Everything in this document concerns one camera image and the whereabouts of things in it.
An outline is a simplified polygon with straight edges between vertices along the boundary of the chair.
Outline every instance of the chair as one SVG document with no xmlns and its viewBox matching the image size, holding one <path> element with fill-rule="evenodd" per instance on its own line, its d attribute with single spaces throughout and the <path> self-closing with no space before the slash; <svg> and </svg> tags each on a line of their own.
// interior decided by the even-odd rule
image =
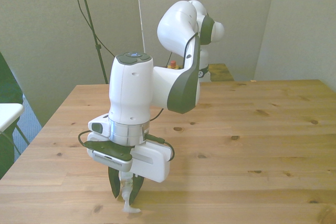
<svg viewBox="0 0 336 224">
<path fill-rule="evenodd" d="M 24 111 L 24 107 L 22 106 L 22 104 L 19 104 L 19 103 L 0 103 L 0 134 L 3 134 L 13 144 L 13 146 L 15 147 L 15 149 L 17 150 L 17 152 L 19 154 L 21 154 L 21 153 L 18 150 L 18 148 L 16 147 L 16 145 L 14 144 L 14 141 L 9 136 L 7 136 L 4 133 L 4 131 L 12 123 L 14 123 L 16 121 L 16 119 L 19 118 L 19 116 L 23 113 L 23 111 Z M 28 139 L 23 134 L 23 132 L 21 131 L 19 126 L 17 126 L 17 124 L 15 125 L 15 128 L 18 130 L 18 132 L 20 133 L 22 138 L 25 140 L 27 145 L 29 145 Z"/>
</svg>

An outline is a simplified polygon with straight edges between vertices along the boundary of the green object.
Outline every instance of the green object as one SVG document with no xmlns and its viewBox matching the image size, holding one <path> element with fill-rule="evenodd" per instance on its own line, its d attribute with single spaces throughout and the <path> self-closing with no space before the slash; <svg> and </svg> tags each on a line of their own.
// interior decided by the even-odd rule
<svg viewBox="0 0 336 224">
<path fill-rule="evenodd" d="M 169 92 L 167 108 L 170 111 L 184 114 L 196 106 L 200 46 L 200 38 L 196 36 L 193 64 L 177 78 Z"/>
<path fill-rule="evenodd" d="M 151 59 L 152 57 L 141 52 L 126 52 L 122 55 L 117 55 L 118 62 L 123 65 L 134 65 Z"/>
<path fill-rule="evenodd" d="M 136 177 L 136 175 L 133 174 L 133 189 L 130 195 L 130 201 L 129 201 L 130 205 L 134 202 L 136 196 L 138 195 L 142 187 L 143 180 L 144 180 L 144 177 L 139 176 L 139 175 Z"/>
<path fill-rule="evenodd" d="M 153 135 L 151 135 L 151 134 L 146 134 L 146 135 L 145 135 L 145 139 L 148 139 L 148 140 L 157 142 L 157 143 L 159 143 L 159 144 L 164 144 L 164 142 L 165 142 L 165 140 L 164 140 L 163 138 L 156 137 L 156 136 L 153 136 Z"/>
<path fill-rule="evenodd" d="M 112 193 L 114 197 L 117 198 L 120 193 L 119 171 L 109 167 L 109 179 Z"/>
<path fill-rule="evenodd" d="M 211 42 L 212 28 L 214 27 L 214 20 L 208 15 L 204 17 L 201 27 L 201 45 L 208 45 Z"/>
<path fill-rule="evenodd" d="M 83 146 L 126 162 L 132 159 L 130 152 L 134 148 L 134 146 L 122 146 L 112 141 L 86 141 Z"/>
</svg>

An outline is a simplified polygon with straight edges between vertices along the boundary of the black cable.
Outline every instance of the black cable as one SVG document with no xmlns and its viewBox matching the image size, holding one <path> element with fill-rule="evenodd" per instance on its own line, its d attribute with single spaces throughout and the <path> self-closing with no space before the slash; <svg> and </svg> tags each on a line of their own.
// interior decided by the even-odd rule
<svg viewBox="0 0 336 224">
<path fill-rule="evenodd" d="M 80 139 L 80 136 L 82 136 L 82 135 L 85 134 L 85 133 L 89 133 L 89 132 L 92 132 L 92 131 L 83 131 L 83 132 L 79 133 L 79 135 L 78 135 L 78 141 L 80 142 L 80 144 L 81 144 L 82 146 L 84 146 L 84 143 L 83 143 L 82 140 Z"/>
<path fill-rule="evenodd" d="M 159 117 L 159 115 L 162 113 L 163 109 L 160 110 L 160 112 L 156 115 L 156 117 L 150 119 L 150 122 L 152 122 L 153 120 L 157 119 Z"/>
<path fill-rule="evenodd" d="M 88 16 L 89 16 L 89 19 L 90 19 L 90 23 L 88 22 L 88 20 L 86 19 L 86 16 L 84 15 L 82 9 L 81 9 L 81 6 L 80 6 L 80 3 L 79 3 L 79 0 L 77 0 L 77 3 L 78 3 L 78 6 L 79 6 L 79 10 L 80 12 L 82 13 L 82 16 L 84 17 L 86 23 L 88 24 L 88 26 L 90 27 L 92 33 L 93 33 L 93 38 L 94 38 L 94 41 L 96 43 L 96 50 L 97 50 L 97 53 L 98 53 L 98 58 L 99 58 L 99 61 L 100 61 L 100 66 L 101 66 L 101 70 L 103 72 L 103 76 L 104 76 L 104 80 L 105 80 L 105 83 L 108 84 L 108 79 L 107 79 L 107 76 L 106 76 L 106 72 L 105 72 L 105 66 L 104 66 L 104 63 L 103 63 L 103 60 L 102 60 L 102 56 L 101 56 L 101 53 L 100 53 L 100 49 L 101 49 L 101 45 L 97 43 L 97 40 L 105 47 L 105 49 L 114 56 L 114 54 L 104 45 L 104 43 L 101 42 L 101 40 L 98 38 L 96 32 L 94 31 L 95 29 L 93 28 L 93 23 L 92 23 L 92 20 L 91 20 L 91 16 L 90 16 L 90 11 L 89 11 L 89 6 L 87 4 L 87 1 L 84 0 L 85 2 L 85 6 L 86 6 L 86 10 L 87 10 L 87 13 L 88 13 Z"/>
<path fill-rule="evenodd" d="M 184 68 L 185 56 L 186 56 L 186 53 L 187 53 L 188 45 L 189 45 L 190 41 L 191 41 L 193 38 L 196 37 L 197 34 L 198 34 L 198 32 L 195 33 L 195 34 L 188 40 L 187 44 L 185 45 L 185 48 L 184 48 L 184 55 L 183 55 L 183 68 Z"/>
<path fill-rule="evenodd" d="M 9 136 L 7 136 L 7 134 L 5 132 L 0 131 L 0 135 L 1 134 L 3 134 L 5 136 L 5 138 L 7 138 L 10 141 L 10 143 L 14 146 L 14 148 L 16 149 L 16 151 L 18 152 L 18 154 L 21 155 L 21 152 L 19 151 L 19 149 L 14 144 L 14 140 L 12 140 Z"/>
<path fill-rule="evenodd" d="M 79 0 L 77 0 L 77 3 L 78 3 L 79 10 L 80 10 L 80 12 L 82 13 L 82 15 L 83 15 L 83 17 L 84 17 L 86 23 L 88 24 L 88 26 L 90 27 L 91 31 L 93 32 L 92 27 L 90 26 L 88 20 L 86 19 L 86 16 L 84 15 L 84 13 L 83 13 L 83 11 L 82 11 L 82 8 L 81 8 L 81 6 L 80 6 Z M 113 53 L 112 53 L 112 52 L 111 52 L 111 51 L 104 45 L 104 43 L 101 42 L 101 40 L 98 38 L 97 34 L 96 34 L 96 33 L 94 33 L 94 34 L 95 34 L 97 40 L 102 44 L 102 46 L 105 47 L 105 49 L 106 49 L 110 54 L 112 54 L 113 57 L 115 57 L 115 55 L 114 55 L 114 54 L 113 54 Z"/>
<path fill-rule="evenodd" d="M 169 64 L 169 61 L 170 61 L 170 58 L 171 58 L 172 54 L 173 54 L 173 52 L 171 52 L 171 53 L 170 53 L 170 55 L 169 55 L 169 59 L 168 59 L 168 62 L 167 62 L 167 64 L 166 64 L 166 66 L 165 66 L 165 67 L 168 67 L 168 64 Z"/>
<path fill-rule="evenodd" d="M 174 157 L 175 157 L 175 150 L 174 150 L 173 146 L 172 146 L 170 143 L 168 143 L 168 142 L 166 142 L 166 141 L 164 141 L 164 143 L 165 143 L 166 145 L 168 145 L 168 146 L 170 147 L 170 149 L 172 149 L 172 153 L 173 153 L 173 155 L 172 155 L 172 157 L 170 158 L 170 160 L 168 160 L 168 162 L 169 162 L 169 161 L 171 161 L 171 160 L 174 159 Z"/>
</svg>

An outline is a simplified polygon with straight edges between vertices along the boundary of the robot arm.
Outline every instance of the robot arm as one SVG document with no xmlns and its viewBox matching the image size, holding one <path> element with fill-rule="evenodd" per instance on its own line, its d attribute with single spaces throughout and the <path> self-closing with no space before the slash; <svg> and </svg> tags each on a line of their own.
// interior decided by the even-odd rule
<svg viewBox="0 0 336 224">
<path fill-rule="evenodd" d="M 200 46 L 209 33 L 213 39 L 213 31 L 217 29 L 215 23 L 202 25 L 204 20 L 209 20 L 205 14 L 200 2 L 180 1 L 169 8 L 159 23 L 160 43 L 184 58 L 183 69 L 153 67 L 152 57 L 138 52 L 128 52 L 114 59 L 110 111 L 89 122 L 92 132 L 83 145 L 95 161 L 109 166 L 115 197 L 120 192 L 119 171 L 121 178 L 128 176 L 128 172 L 133 173 L 129 204 L 145 177 L 162 182 L 169 173 L 171 149 L 163 145 L 162 138 L 148 137 L 150 106 L 183 114 L 198 102 Z"/>
</svg>

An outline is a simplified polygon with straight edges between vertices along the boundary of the wooden tabletop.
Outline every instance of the wooden tabletop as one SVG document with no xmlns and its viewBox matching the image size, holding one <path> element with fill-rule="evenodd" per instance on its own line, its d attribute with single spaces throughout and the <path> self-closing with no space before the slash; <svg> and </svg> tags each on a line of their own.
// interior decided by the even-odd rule
<svg viewBox="0 0 336 224">
<path fill-rule="evenodd" d="M 77 140 L 109 107 L 107 85 L 73 90 L 0 180 L 0 223 L 336 222 L 336 94 L 322 82 L 202 83 L 194 110 L 164 110 L 150 133 L 176 157 L 164 182 L 145 179 L 139 214 Z"/>
<path fill-rule="evenodd" d="M 209 64 L 211 81 L 234 81 L 227 66 L 223 63 Z"/>
</svg>

